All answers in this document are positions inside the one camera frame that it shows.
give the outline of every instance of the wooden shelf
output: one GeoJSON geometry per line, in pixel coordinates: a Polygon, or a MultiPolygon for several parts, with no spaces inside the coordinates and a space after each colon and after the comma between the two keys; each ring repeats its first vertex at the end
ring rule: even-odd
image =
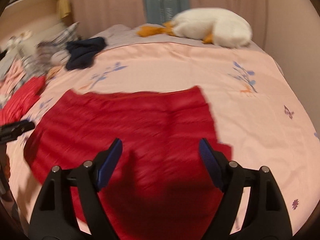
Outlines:
{"type": "Polygon", "coordinates": [[[17,13],[23,9],[29,8],[37,3],[41,3],[48,0],[18,0],[9,4],[1,15],[1,19],[6,18],[14,13],[17,13]]]}

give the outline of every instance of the red clothing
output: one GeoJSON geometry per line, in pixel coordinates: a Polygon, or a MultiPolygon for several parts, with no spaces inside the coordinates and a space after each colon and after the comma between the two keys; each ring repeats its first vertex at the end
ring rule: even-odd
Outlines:
{"type": "MultiPolygon", "coordinates": [[[[123,154],[102,206],[120,239],[200,239],[221,200],[198,145],[217,143],[209,106],[198,87],[173,93],[77,95],[67,91],[43,116],[25,146],[25,159],[43,183],[51,167],[75,168],[115,138],[123,154]]],[[[76,215],[84,220],[73,189],[76,215]]]]}
{"type": "Polygon", "coordinates": [[[0,125],[20,121],[40,99],[39,92],[45,85],[45,76],[33,77],[20,87],[0,110],[0,125]]]}

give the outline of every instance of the stuffed goose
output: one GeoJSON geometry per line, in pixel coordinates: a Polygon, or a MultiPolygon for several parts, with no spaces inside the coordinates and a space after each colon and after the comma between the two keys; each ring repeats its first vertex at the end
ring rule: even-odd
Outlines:
{"type": "Polygon", "coordinates": [[[227,48],[247,46],[252,39],[249,23],[234,12],[222,8],[189,9],[178,13],[164,26],[142,26],[137,34],[147,37],[166,33],[227,48]]]}

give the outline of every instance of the silver screw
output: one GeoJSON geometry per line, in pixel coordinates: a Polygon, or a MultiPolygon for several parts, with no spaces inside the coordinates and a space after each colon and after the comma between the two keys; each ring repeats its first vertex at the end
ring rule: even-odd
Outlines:
{"type": "Polygon", "coordinates": [[[83,164],[84,167],[89,168],[92,166],[92,161],[85,161],[83,164]]]}
{"type": "Polygon", "coordinates": [[[231,162],[229,162],[229,166],[232,168],[236,168],[236,167],[238,167],[238,163],[231,161],[231,162]]]}
{"type": "Polygon", "coordinates": [[[264,172],[264,173],[267,173],[267,172],[269,172],[270,171],[270,169],[267,167],[267,166],[262,166],[262,171],[264,172]]]}
{"type": "Polygon", "coordinates": [[[59,166],[53,166],[52,169],[51,169],[53,172],[57,172],[60,170],[60,167],[59,166]]]}

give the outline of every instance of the dark blue cloth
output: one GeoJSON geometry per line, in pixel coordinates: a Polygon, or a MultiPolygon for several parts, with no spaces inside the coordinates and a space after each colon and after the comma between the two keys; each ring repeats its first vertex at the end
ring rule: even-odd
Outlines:
{"type": "Polygon", "coordinates": [[[94,55],[106,47],[104,38],[97,37],[82,41],[70,41],[67,50],[71,57],[66,65],[67,70],[88,68],[93,63],[94,55]]]}

